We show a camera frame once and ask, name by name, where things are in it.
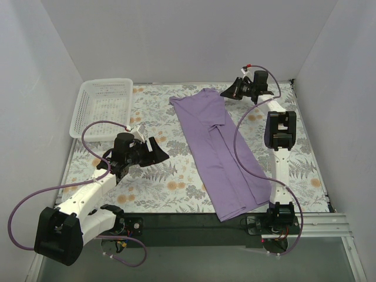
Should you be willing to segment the aluminium frame rail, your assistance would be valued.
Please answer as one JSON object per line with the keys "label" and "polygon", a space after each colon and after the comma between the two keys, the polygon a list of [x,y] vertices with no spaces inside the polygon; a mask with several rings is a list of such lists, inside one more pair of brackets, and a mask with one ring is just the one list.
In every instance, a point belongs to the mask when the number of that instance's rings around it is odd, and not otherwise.
{"label": "aluminium frame rail", "polygon": [[29,281],[365,281],[344,214],[306,213],[284,252],[244,246],[148,247],[139,240],[120,260],[90,242],[64,266],[36,256]]}

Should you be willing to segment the purple t shirt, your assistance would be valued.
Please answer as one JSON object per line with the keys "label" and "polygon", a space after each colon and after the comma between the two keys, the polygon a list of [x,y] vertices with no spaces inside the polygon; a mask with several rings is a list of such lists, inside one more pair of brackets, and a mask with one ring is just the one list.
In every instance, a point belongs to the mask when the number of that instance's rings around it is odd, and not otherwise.
{"label": "purple t shirt", "polygon": [[[266,204],[271,183],[247,173],[236,160],[236,126],[224,98],[214,89],[203,89],[185,98],[172,96],[170,103],[219,220],[232,219]],[[237,152],[247,169],[266,176],[240,133]]]}

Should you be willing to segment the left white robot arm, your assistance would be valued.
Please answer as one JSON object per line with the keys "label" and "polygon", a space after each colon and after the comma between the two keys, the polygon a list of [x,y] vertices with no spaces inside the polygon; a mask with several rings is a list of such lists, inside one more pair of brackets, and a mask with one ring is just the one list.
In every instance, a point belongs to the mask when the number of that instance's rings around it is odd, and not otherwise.
{"label": "left white robot arm", "polygon": [[164,162],[169,155],[155,138],[143,140],[138,133],[120,133],[94,171],[90,183],[56,208],[47,207],[39,216],[34,250],[36,253],[72,265],[86,243],[109,231],[118,235],[125,228],[124,211],[117,206],[96,205],[128,174],[130,167],[148,167]]}

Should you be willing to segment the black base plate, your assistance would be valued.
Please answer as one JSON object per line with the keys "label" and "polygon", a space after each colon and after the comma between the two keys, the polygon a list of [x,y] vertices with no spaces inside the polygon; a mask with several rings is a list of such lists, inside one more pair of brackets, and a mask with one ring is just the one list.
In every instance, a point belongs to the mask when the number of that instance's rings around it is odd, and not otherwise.
{"label": "black base plate", "polygon": [[264,213],[242,214],[221,222],[214,213],[126,213],[106,234],[127,236],[102,240],[103,246],[115,246],[120,253],[136,248],[135,238],[148,247],[244,246],[284,252],[288,239],[299,234],[297,219],[289,226],[275,226]]}

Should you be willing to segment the white plastic basket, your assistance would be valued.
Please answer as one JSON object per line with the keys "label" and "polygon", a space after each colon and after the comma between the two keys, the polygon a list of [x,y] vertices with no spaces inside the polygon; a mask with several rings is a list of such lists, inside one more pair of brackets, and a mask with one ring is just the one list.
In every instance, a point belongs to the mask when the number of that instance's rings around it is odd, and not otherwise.
{"label": "white plastic basket", "polygon": [[108,120],[130,125],[133,81],[128,78],[94,79],[83,82],[75,103],[69,134],[80,139],[91,123]]}

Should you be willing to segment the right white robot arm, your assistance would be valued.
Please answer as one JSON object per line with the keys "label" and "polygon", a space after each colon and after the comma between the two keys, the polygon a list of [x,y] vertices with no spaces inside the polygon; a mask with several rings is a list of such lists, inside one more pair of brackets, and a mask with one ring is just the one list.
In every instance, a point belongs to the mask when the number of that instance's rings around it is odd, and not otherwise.
{"label": "right white robot arm", "polygon": [[243,76],[236,78],[220,96],[234,100],[242,100],[243,97],[251,99],[254,106],[240,120],[243,120],[255,108],[261,110],[266,116],[264,144],[268,148],[271,160],[271,177],[251,172],[241,163],[237,152],[237,137],[241,122],[235,129],[233,148],[236,160],[247,173],[258,179],[272,182],[269,208],[264,214],[264,220],[258,221],[256,225],[266,227],[270,232],[277,234],[282,231],[287,232],[289,227],[295,225],[293,192],[289,188],[289,162],[291,150],[296,143],[297,115],[296,112],[283,108],[277,101],[281,97],[279,85],[277,85],[277,96],[268,90],[268,77],[275,78],[275,76],[265,67],[258,65],[259,70],[255,71],[253,79],[250,79],[248,73],[252,67],[251,64],[242,67]]}

